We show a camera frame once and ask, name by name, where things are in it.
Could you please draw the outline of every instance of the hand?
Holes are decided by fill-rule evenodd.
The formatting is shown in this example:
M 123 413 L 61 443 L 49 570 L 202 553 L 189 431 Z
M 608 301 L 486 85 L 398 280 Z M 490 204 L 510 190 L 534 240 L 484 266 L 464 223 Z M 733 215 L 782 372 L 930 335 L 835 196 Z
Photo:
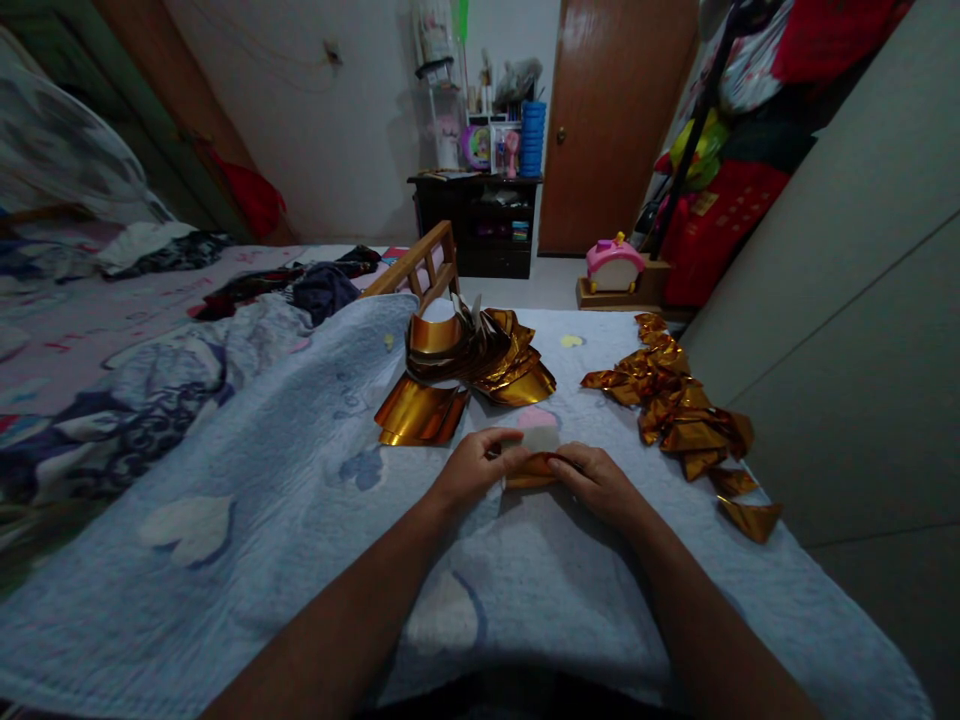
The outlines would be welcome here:
M 465 513 L 476 505 L 493 484 L 520 467 L 531 453 L 525 447 L 512 447 L 494 459 L 487 452 L 504 440 L 521 440 L 523 432 L 512 428 L 487 428 L 470 433 L 453 451 L 437 476 L 427 497 L 437 499 L 445 509 Z
M 547 465 L 554 477 L 597 517 L 620 532 L 640 521 L 639 516 L 649 507 L 647 501 L 606 451 L 568 443 L 557 448 L 557 454 L 577 463 L 583 472 L 560 460 L 550 460 Z

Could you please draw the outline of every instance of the wooden bed frame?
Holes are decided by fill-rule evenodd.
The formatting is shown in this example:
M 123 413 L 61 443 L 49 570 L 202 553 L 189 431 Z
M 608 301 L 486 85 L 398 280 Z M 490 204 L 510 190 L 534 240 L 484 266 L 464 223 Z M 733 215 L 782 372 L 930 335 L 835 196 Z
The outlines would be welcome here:
M 440 267 L 434 267 L 433 248 L 443 247 L 443 261 Z M 417 266 L 423 260 L 427 267 L 427 277 L 430 286 L 424 291 L 417 277 Z M 378 277 L 366 289 L 363 297 L 373 295 L 387 295 L 397 291 L 404 280 L 410 282 L 410 291 L 420 298 L 422 313 L 427 305 L 443 295 L 448 289 L 450 292 L 460 292 L 460 276 L 457 274 L 457 246 L 453 241 L 453 227 L 449 220 L 444 220 L 424 235 L 417 244 L 410 248 L 403 257 L 399 258 L 387 272 Z

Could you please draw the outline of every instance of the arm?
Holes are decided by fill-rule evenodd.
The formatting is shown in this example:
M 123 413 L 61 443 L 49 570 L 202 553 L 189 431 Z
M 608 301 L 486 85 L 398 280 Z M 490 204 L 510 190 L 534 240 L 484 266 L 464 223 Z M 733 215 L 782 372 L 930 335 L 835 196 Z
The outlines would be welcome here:
M 201 717 L 347 717 L 396 644 L 443 538 L 529 456 L 516 447 L 488 460 L 487 451 L 521 437 L 506 428 L 467 435 L 427 494 L 311 600 Z
M 580 443 L 557 452 L 583 468 L 580 473 L 551 460 L 557 479 L 637 553 L 653 587 L 664 643 L 697 717 L 819 718 L 796 680 L 607 453 Z

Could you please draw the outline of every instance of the gold origami piece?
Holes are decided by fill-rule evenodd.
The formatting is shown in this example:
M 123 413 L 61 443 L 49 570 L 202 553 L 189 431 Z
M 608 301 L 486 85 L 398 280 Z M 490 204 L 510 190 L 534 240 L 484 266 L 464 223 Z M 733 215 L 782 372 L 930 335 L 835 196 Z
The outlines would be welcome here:
M 376 415 L 387 445 L 439 445 L 453 437 L 468 390 L 429 383 L 458 381 L 497 405 L 522 407 L 550 397 L 557 382 L 530 345 L 534 331 L 513 310 L 467 308 L 454 296 L 454 316 L 439 323 L 417 315 L 406 335 L 407 372 Z
M 557 482 L 547 462 L 560 460 L 576 467 L 576 464 L 563 455 L 551 452 L 534 453 L 527 461 L 504 478 L 504 487 L 507 490 L 520 490 L 543 487 Z
M 647 347 L 623 358 L 613 370 L 587 373 L 580 384 L 603 390 L 621 405 L 640 405 L 643 412 L 637 424 L 643 444 L 661 440 L 660 449 L 677 456 L 688 481 L 710 474 L 717 491 L 729 497 L 756 489 L 757 484 L 745 472 L 720 471 L 716 467 L 728 457 L 740 460 L 749 452 L 754 439 L 750 418 L 713 406 L 703 384 L 690 375 L 686 353 L 666 332 L 663 318 L 641 313 L 636 321 L 640 326 L 639 338 Z M 752 524 L 741 524 L 737 519 L 752 518 L 752 506 L 737 517 L 735 512 L 728 509 L 728 515 L 744 534 L 758 536 L 756 528 L 763 522 L 751 520 Z M 769 521 L 766 536 L 779 516 L 779 509 L 776 513 L 761 513 L 763 521 Z M 757 542 L 766 542 L 766 536 Z
M 710 482 L 716 488 L 717 494 L 723 497 L 737 497 L 753 492 L 758 487 L 757 481 L 750 477 L 746 470 L 727 470 L 725 468 L 710 468 L 707 471 Z
M 717 496 L 727 515 L 740 531 L 756 543 L 765 545 L 770 539 L 777 520 L 783 513 L 783 504 L 774 505 L 740 505 L 732 500 Z

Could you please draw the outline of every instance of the floor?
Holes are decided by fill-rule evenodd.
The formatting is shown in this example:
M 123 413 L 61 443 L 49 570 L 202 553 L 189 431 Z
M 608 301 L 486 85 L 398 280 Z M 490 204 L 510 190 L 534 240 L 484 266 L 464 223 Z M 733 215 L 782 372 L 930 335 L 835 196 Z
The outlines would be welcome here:
M 576 310 L 577 278 L 587 273 L 583 258 L 534 257 L 529 280 L 460 278 L 460 293 L 467 302 L 480 294 L 484 307 Z

